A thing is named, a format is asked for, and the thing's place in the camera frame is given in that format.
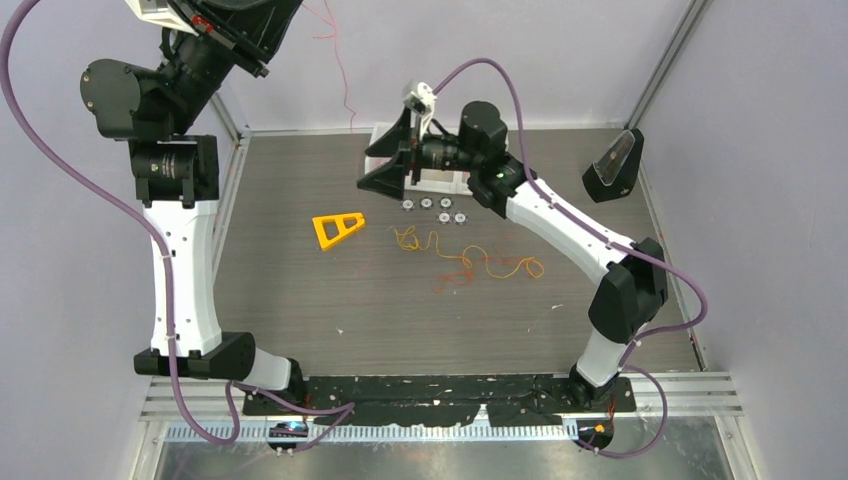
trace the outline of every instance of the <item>metal grate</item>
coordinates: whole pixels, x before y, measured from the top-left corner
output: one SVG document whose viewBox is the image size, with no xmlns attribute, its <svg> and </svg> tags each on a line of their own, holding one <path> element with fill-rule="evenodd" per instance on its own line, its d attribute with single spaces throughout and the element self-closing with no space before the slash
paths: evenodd
<svg viewBox="0 0 848 480">
<path fill-rule="evenodd" d="M 243 422 L 237 442 L 266 442 L 274 422 Z M 225 422 L 201 422 L 201 426 L 218 437 L 232 435 L 232 424 Z M 309 422 L 309 436 L 293 438 L 292 443 L 311 440 L 328 427 Z M 321 441 L 323 443 L 381 443 L 381 442 L 485 442 L 516 440 L 576 440 L 577 421 L 563 419 L 562 425 L 532 427 L 491 427 L 488 420 L 478 419 L 464 427 L 337 427 Z M 166 442 L 205 442 L 185 422 L 174 422 L 165 434 Z"/>
</svg>

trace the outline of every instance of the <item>robotic arm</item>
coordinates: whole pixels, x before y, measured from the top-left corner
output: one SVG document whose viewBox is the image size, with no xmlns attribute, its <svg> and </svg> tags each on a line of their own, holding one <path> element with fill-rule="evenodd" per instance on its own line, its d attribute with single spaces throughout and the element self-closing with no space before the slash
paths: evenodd
<svg viewBox="0 0 848 480">
<path fill-rule="evenodd" d="M 82 74 L 83 102 L 106 138 L 126 141 L 144 216 L 165 238 L 174 270 L 178 374 L 237 380 L 302 396 L 296 361 L 256 347 L 247 332 L 223 332 L 213 297 L 212 230 L 218 212 L 214 136 L 185 136 L 235 66 L 265 76 L 300 0 L 126 0 L 163 27 L 164 60 L 150 70 L 97 60 Z M 137 373 L 169 375 L 165 272 L 153 244 L 156 320 Z"/>
<path fill-rule="evenodd" d="M 420 180 L 422 169 L 469 172 L 468 187 L 480 205 L 527 227 L 573 260 L 598 289 L 589 307 L 592 334 L 571 369 L 568 388 L 581 405 L 599 400 L 618 377 L 619 362 L 628 344 L 665 303 L 665 272 L 599 242 L 543 200 L 527 181 L 522 163 L 507 151 L 507 127 L 494 105 L 471 102 L 462 110 L 456 135 L 440 126 L 441 134 L 433 135 L 426 133 L 434 122 L 432 90 L 426 84 L 412 83 L 406 92 L 400 119 L 365 152 L 371 157 L 391 157 L 391 161 L 367 173 L 357 186 L 402 200 L 407 175 L 414 184 Z M 625 132 L 604 159 L 590 168 L 594 179 L 584 176 L 584 184 L 596 201 L 629 193 L 629 189 L 609 192 L 619 188 L 619 177 L 627 180 L 623 176 L 630 175 L 633 168 L 633 162 L 624 163 L 627 152 L 636 153 L 638 148 L 640 154 L 643 142 L 638 131 Z M 648 238 L 636 243 L 604 228 L 556 195 L 535 172 L 533 175 L 552 202 L 604 232 L 610 241 L 662 259 L 663 251 L 656 241 Z"/>
</svg>

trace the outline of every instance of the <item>black mount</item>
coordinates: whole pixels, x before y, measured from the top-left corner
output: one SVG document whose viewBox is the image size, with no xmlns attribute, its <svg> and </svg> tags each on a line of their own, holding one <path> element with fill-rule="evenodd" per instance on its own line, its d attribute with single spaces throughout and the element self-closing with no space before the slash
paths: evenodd
<svg viewBox="0 0 848 480">
<path fill-rule="evenodd" d="M 256 359 L 256 340 L 246 332 L 222 332 L 221 343 L 206 355 L 199 351 L 189 352 L 188 357 L 177 357 L 177 375 L 182 378 L 208 380 L 241 381 L 250 375 Z M 301 403 L 306 395 L 306 383 L 300 363 L 291 362 L 289 386 L 283 391 L 274 392 L 291 403 Z M 171 374 L 168 357 L 159 349 L 146 349 L 133 357 L 133 368 L 139 375 L 157 375 L 167 377 Z"/>
<path fill-rule="evenodd" d="M 662 247 L 652 238 L 633 245 L 633 249 L 664 260 Z M 609 340 L 630 343 L 668 300 L 665 271 L 630 255 L 607 268 L 589 307 L 589 320 Z"/>
<path fill-rule="evenodd" d="M 589 165 L 583 174 L 583 187 L 595 203 L 624 198 L 633 192 L 644 145 L 645 137 L 638 128 L 625 130 L 600 160 Z"/>
<path fill-rule="evenodd" d="M 522 163 L 506 151 L 507 126 L 498 109 L 488 102 L 467 104 L 457 135 L 427 133 L 419 139 L 411 119 L 411 110 L 404 109 L 394 126 L 365 150 L 369 157 L 391 160 L 365 174 L 356 186 L 402 200 L 407 175 L 415 185 L 422 169 L 469 172 L 474 199 L 506 218 L 507 199 L 527 177 Z"/>
</svg>

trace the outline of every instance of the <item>clear plastic cover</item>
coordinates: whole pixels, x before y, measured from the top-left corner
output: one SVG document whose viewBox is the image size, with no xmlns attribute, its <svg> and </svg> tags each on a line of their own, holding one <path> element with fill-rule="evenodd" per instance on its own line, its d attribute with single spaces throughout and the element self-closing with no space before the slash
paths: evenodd
<svg viewBox="0 0 848 480">
<path fill-rule="evenodd" d="M 592 164 L 595 167 L 595 173 L 601 179 L 601 183 L 607 187 L 612 185 L 635 144 L 636 137 L 633 132 L 625 130 L 610 144 L 607 153 Z"/>
</svg>

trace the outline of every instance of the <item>black tape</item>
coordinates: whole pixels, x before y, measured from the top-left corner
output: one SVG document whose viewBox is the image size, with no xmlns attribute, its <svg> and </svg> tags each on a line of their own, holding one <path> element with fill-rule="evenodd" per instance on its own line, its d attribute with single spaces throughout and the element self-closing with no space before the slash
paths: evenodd
<svg viewBox="0 0 848 480">
<path fill-rule="evenodd" d="M 633 412 L 636 402 L 630 381 L 618 378 L 610 393 L 589 409 L 571 402 L 567 378 L 553 375 L 449 375 L 410 377 L 311 377 L 307 380 L 307 408 L 327 409 L 355 402 L 354 413 L 343 425 L 449 427 L 467 425 L 480 405 L 486 405 L 489 422 L 498 426 L 557 425 L 558 414 L 604 414 L 612 398 L 616 411 Z M 291 414 L 257 395 L 245 400 L 248 416 Z M 328 425 L 333 417 L 316 419 Z"/>
</svg>

